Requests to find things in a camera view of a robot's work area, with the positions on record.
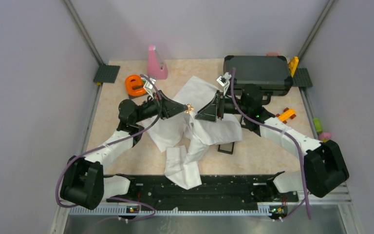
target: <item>cable tie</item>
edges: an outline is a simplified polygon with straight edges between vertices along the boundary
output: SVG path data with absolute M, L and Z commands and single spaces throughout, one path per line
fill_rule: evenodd
M 110 152 L 108 152 L 108 154 L 113 154 L 114 153 L 114 149 L 108 145 L 109 143 L 102 143 L 102 146 L 104 146 L 105 149 L 109 150 Z M 102 158 L 102 161 L 104 161 L 104 154 L 101 154 L 101 158 Z
M 280 146 L 282 148 L 283 148 L 283 137 L 284 137 L 284 133 L 286 133 L 287 131 L 289 131 L 291 129 L 292 129 L 291 127 L 285 126 L 285 128 L 283 128 L 283 130 L 280 132 Z

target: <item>metal corner post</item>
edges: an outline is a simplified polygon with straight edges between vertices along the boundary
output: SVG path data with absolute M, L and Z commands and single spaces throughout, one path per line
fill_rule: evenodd
M 313 39 L 316 36 L 316 33 L 319 31 L 320 27 L 322 26 L 322 23 L 328 16 L 330 10 L 334 6 L 334 4 L 337 2 L 337 0 L 328 0 L 325 7 L 323 8 L 322 13 L 320 14 L 318 20 L 316 21 L 315 25 L 313 26 L 312 30 L 309 33 L 309 36 L 306 38 L 306 41 L 304 42 L 302 48 L 300 49 L 298 53 L 299 60 L 303 59 L 303 56 L 305 55 L 307 49 L 309 48 L 310 43 L 312 43 Z
M 65 8 L 67 9 L 68 13 L 71 16 L 71 19 L 73 20 L 74 24 L 76 25 L 76 28 L 78 29 L 79 33 L 81 34 L 82 38 L 84 39 L 85 43 L 87 44 L 89 50 L 93 54 L 95 60 L 97 61 L 98 65 L 104 64 L 102 61 L 102 58 L 96 49 L 93 40 L 91 39 L 90 35 L 87 32 L 87 29 L 85 29 L 84 24 L 82 23 L 81 18 L 79 17 L 78 13 L 76 12 L 74 5 L 72 4 L 71 0 L 61 0 Z

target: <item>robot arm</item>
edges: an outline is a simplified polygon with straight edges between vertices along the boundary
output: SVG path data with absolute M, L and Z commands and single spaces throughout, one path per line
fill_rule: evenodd
M 144 130 L 137 124 L 140 121 L 155 115 L 167 119 L 189 109 L 188 105 L 166 97 L 161 90 L 158 91 L 161 99 L 158 99 L 158 94 L 151 92 L 151 89 L 148 93 L 150 97 L 141 105 L 135 104 L 130 99 L 123 100 L 119 104 L 120 123 L 117 130 L 101 145 L 103 148 L 79 158 L 68 168 L 60 189 L 62 199 L 93 210 L 102 200 L 127 193 L 130 181 L 122 176 L 105 178 L 104 169 L 108 168 L 123 152 L 135 146 L 142 134 L 115 144 L 111 143 Z
M 223 87 L 223 92 L 217 91 L 214 99 L 198 111 L 196 119 L 215 122 L 217 118 L 222 119 L 225 113 L 239 114 L 232 98 L 228 96 L 226 91 L 226 87 L 230 85 L 230 77 L 226 73 L 217 79 Z M 307 188 L 313 195 L 324 197 L 349 178 L 338 144 L 331 140 L 323 143 L 297 132 L 282 123 L 274 114 L 264 109 L 262 104 L 263 94 L 259 86 L 248 84 L 242 89 L 241 98 L 238 100 L 240 109 L 251 119 L 264 125 L 278 128 L 281 132 L 265 126 L 259 126 L 246 118 L 243 119 L 245 125 L 242 125 L 242 127 L 276 142 L 282 148 L 298 157 L 296 145 L 284 133 L 286 132 L 293 136 L 302 149 L 304 157 L 304 168 L 302 170 L 305 172 Z M 273 178 L 273 184 L 274 190 L 279 193 L 303 190 L 300 172 L 277 173 Z

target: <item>gray floor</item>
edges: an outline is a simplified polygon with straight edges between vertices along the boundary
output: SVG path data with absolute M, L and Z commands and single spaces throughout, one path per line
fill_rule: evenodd
M 107 220 L 87 234 L 344 234 L 343 223 L 336 205 L 313 206 L 313 220 L 307 219 L 302 207 L 283 223 L 269 218 L 247 216 L 157 216 L 126 224 Z M 70 215 L 64 234 L 84 233 L 92 224 L 105 218 L 100 215 Z

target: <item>gray wall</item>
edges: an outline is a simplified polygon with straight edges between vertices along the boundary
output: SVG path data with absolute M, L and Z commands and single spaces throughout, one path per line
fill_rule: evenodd
M 96 69 L 60 0 L 0 1 L 0 234 L 49 231 Z
M 366 233 L 374 233 L 374 1 L 339 1 L 303 64 L 316 114 L 349 167 L 354 207 Z
M 327 0 L 72 0 L 104 61 L 294 56 Z

